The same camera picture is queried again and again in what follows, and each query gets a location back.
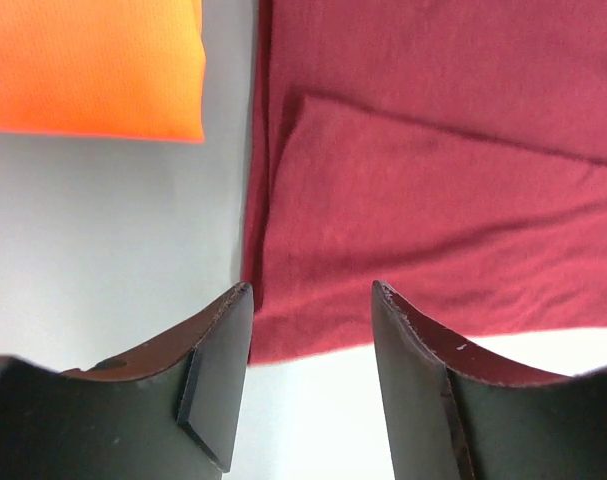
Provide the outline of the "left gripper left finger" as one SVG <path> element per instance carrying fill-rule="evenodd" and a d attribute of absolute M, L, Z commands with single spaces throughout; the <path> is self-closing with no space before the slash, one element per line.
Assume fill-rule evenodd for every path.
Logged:
<path fill-rule="evenodd" d="M 88 370 L 0 355 L 0 479 L 219 479 L 232 464 L 250 285 Z"/>

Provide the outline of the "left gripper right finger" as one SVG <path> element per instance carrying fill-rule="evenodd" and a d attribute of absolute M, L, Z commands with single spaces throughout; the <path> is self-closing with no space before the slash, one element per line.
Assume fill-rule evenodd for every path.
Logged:
<path fill-rule="evenodd" d="M 483 348 L 372 286 L 398 479 L 607 479 L 607 366 L 577 376 Z"/>

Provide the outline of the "dark red t shirt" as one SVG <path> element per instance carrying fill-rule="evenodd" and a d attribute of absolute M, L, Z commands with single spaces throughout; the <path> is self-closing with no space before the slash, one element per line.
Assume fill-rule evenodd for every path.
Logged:
<path fill-rule="evenodd" d="M 242 275 L 255 364 L 607 327 L 607 1 L 261 2 Z"/>

